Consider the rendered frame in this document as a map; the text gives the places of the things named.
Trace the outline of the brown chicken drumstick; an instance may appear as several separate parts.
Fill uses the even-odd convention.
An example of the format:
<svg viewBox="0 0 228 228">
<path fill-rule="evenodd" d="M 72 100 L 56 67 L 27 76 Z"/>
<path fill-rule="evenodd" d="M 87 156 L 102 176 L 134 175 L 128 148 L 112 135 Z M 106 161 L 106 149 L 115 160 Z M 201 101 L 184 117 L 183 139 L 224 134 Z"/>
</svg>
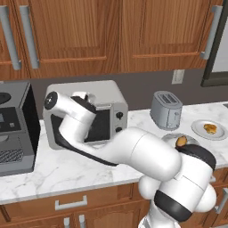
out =
<svg viewBox="0 0 228 228">
<path fill-rule="evenodd" d="M 175 143 L 176 147 L 183 147 L 187 144 L 187 137 L 185 135 L 180 136 Z"/>
</svg>

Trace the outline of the black appliance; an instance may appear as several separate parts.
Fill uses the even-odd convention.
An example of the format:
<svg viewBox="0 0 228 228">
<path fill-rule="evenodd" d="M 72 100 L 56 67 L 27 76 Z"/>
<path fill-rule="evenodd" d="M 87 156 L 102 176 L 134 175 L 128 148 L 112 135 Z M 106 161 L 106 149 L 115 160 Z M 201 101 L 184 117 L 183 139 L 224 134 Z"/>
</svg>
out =
<svg viewBox="0 0 228 228">
<path fill-rule="evenodd" d="M 223 10 L 216 30 L 210 56 L 201 81 L 202 87 L 228 86 L 228 0 L 223 0 Z"/>
</svg>

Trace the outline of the golden bread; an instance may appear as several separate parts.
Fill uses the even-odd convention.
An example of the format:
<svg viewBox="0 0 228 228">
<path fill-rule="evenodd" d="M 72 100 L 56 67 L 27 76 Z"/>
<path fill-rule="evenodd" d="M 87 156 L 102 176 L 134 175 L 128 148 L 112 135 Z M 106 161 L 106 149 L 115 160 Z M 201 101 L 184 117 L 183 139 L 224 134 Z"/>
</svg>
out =
<svg viewBox="0 0 228 228">
<path fill-rule="evenodd" d="M 217 126 L 212 124 L 205 124 L 204 129 L 207 131 L 208 134 L 215 134 Z"/>
</svg>

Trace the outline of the silver toaster oven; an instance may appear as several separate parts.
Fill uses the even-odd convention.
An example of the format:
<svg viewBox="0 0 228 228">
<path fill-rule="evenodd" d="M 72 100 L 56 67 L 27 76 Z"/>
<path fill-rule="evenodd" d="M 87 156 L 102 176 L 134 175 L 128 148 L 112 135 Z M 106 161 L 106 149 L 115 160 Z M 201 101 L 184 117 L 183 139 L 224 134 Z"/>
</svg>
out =
<svg viewBox="0 0 228 228">
<path fill-rule="evenodd" d="M 65 114 L 62 112 L 62 108 L 66 108 L 68 104 L 66 102 L 60 102 L 59 97 L 72 97 L 74 92 L 89 92 L 95 95 L 95 103 L 97 104 L 111 104 L 110 109 L 110 138 L 116 134 L 115 129 L 127 127 L 127 112 L 128 105 L 124 96 L 118 88 L 115 81 L 91 81 L 91 82 L 77 82 L 66 84 L 52 84 L 47 87 L 44 108 L 43 119 L 45 122 L 45 130 L 49 146 L 52 149 L 60 150 L 61 146 L 54 140 L 53 125 L 51 122 L 51 115 L 55 115 L 60 118 L 64 118 Z M 122 119 L 118 119 L 116 114 L 122 112 L 124 115 Z M 99 142 L 85 142 L 88 145 L 104 144 L 108 140 Z"/>
</svg>

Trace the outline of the white wall outlet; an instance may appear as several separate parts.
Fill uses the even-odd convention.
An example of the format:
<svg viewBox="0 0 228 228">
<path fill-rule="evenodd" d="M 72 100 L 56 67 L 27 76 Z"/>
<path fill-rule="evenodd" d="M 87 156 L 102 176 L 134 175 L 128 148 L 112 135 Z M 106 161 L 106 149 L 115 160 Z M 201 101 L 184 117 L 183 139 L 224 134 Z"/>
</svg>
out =
<svg viewBox="0 0 228 228">
<path fill-rule="evenodd" d="M 173 74 L 172 84 L 177 85 L 183 82 L 184 69 L 176 69 Z"/>
</svg>

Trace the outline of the wooden drawer front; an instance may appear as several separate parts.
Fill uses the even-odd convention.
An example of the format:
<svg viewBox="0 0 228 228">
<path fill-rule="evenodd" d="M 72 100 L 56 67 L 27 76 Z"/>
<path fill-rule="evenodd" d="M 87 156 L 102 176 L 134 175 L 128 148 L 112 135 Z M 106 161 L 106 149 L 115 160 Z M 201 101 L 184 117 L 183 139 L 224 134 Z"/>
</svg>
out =
<svg viewBox="0 0 228 228">
<path fill-rule="evenodd" d="M 63 212 L 77 211 L 88 208 L 116 205 L 119 202 L 129 201 L 132 198 L 133 185 L 124 184 L 101 189 L 74 192 L 42 199 L 32 199 L 8 204 L 0 204 L 0 215 L 6 222 L 12 222 L 31 217 L 42 217 L 60 214 Z M 87 206 L 65 210 L 54 209 L 54 202 L 59 200 L 61 204 L 81 201 L 87 196 Z"/>
</svg>

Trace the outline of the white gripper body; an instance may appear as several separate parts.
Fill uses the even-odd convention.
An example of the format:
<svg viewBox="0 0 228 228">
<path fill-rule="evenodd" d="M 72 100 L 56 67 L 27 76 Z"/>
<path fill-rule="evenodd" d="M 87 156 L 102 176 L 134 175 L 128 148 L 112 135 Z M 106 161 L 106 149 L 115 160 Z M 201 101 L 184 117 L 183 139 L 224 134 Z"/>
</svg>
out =
<svg viewBox="0 0 228 228">
<path fill-rule="evenodd" d="M 74 92 L 72 95 L 79 96 L 80 98 L 82 98 L 85 101 L 90 102 L 92 104 L 95 103 L 95 95 L 91 94 L 89 92 Z"/>
</svg>

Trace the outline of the toaster oven glass door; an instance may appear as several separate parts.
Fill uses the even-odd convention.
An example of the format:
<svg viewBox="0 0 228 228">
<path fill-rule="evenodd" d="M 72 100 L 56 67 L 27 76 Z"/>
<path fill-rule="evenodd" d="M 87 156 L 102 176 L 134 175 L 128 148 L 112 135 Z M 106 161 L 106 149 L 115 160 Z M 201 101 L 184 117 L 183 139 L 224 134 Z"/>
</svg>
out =
<svg viewBox="0 0 228 228">
<path fill-rule="evenodd" d="M 51 115 L 54 140 L 59 137 L 59 126 L 63 118 Z M 86 143 L 99 142 L 110 139 L 110 110 L 98 110 L 94 122 L 85 138 Z"/>
</svg>

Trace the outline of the silver toaster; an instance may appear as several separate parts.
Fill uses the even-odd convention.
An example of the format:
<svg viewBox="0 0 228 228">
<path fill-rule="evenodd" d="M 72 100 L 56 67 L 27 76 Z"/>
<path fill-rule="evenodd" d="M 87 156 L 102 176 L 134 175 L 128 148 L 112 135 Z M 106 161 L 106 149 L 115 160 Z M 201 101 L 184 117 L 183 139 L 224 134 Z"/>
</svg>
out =
<svg viewBox="0 0 228 228">
<path fill-rule="evenodd" d="M 180 126 L 182 102 L 171 92 L 157 91 L 151 103 L 150 116 L 158 128 L 174 131 Z"/>
</svg>

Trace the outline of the grey coffee machine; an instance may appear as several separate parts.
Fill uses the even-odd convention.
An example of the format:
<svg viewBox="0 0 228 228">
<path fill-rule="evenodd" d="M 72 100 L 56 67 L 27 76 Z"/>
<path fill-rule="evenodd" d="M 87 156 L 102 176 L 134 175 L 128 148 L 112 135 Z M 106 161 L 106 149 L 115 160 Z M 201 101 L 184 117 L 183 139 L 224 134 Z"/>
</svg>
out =
<svg viewBox="0 0 228 228">
<path fill-rule="evenodd" d="M 31 84 L 1 84 L 0 176 L 34 170 L 40 130 Z"/>
</svg>

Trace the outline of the grey plate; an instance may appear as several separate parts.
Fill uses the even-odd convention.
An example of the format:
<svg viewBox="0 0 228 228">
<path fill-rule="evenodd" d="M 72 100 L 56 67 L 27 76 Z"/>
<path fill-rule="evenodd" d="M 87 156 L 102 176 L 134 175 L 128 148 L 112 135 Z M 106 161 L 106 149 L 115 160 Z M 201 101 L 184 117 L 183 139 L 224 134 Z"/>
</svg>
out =
<svg viewBox="0 0 228 228">
<path fill-rule="evenodd" d="M 205 124 L 216 125 L 217 126 L 216 133 L 208 134 L 207 131 L 204 129 Z M 205 119 L 196 120 L 191 124 L 191 129 L 198 136 L 212 141 L 222 141 L 228 137 L 228 130 L 224 126 L 212 120 L 205 120 Z"/>
<path fill-rule="evenodd" d="M 168 143 L 170 144 L 171 146 L 175 146 L 175 143 L 176 143 L 176 140 L 182 136 L 182 135 L 185 135 L 187 137 L 187 144 L 195 144 L 195 145 L 199 145 L 200 143 L 194 139 L 193 137 L 187 135 L 187 134 L 181 134 L 181 133 L 175 133 L 175 134 L 166 134 L 162 137 L 162 140 L 165 142 L 165 143 Z"/>
</svg>

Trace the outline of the wooden wall cupboard door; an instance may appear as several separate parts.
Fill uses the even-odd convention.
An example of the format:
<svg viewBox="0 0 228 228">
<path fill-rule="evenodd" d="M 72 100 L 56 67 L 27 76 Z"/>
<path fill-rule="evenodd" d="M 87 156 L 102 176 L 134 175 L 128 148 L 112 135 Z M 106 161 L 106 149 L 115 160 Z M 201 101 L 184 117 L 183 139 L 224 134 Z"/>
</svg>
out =
<svg viewBox="0 0 228 228">
<path fill-rule="evenodd" d="M 201 69 L 214 14 L 224 0 L 122 0 L 122 72 Z"/>
<path fill-rule="evenodd" d="M 32 78 L 118 72 L 119 0 L 14 0 L 14 3 Z M 21 5 L 29 7 L 38 69 L 30 64 Z"/>
<path fill-rule="evenodd" d="M 14 37 L 14 42 L 16 45 L 19 59 L 21 60 L 21 69 L 14 70 L 4 37 L 2 23 L 0 21 L 0 81 L 28 79 L 30 78 L 28 61 L 24 50 L 24 44 L 22 41 L 19 19 L 15 9 L 14 0 L 0 0 L 0 5 L 8 6 L 12 34 Z"/>
</svg>

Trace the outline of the wooden base cupboard door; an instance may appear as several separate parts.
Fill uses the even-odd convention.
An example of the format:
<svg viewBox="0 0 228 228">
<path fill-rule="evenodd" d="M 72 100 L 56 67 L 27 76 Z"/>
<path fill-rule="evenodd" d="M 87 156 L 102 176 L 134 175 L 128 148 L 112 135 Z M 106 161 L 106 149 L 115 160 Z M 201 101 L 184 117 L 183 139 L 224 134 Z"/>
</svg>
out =
<svg viewBox="0 0 228 228">
<path fill-rule="evenodd" d="M 194 213 L 188 221 L 180 223 L 180 226 L 182 228 L 211 228 L 226 224 L 228 225 L 228 200 L 219 214 L 214 208 L 207 213 Z"/>
<path fill-rule="evenodd" d="M 4 224 L 0 225 L 0 228 L 64 228 L 63 219 L 66 217 L 69 217 L 70 228 L 76 228 L 74 216 L 72 214 Z"/>
<path fill-rule="evenodd" d="M 75 214 L 75 225 L 80 228 L 78 216 L 85 215 L 86 228 L 138 228 L 149 205 L 148 200 L 137 200 L 80 211 Z"/>
</svg>

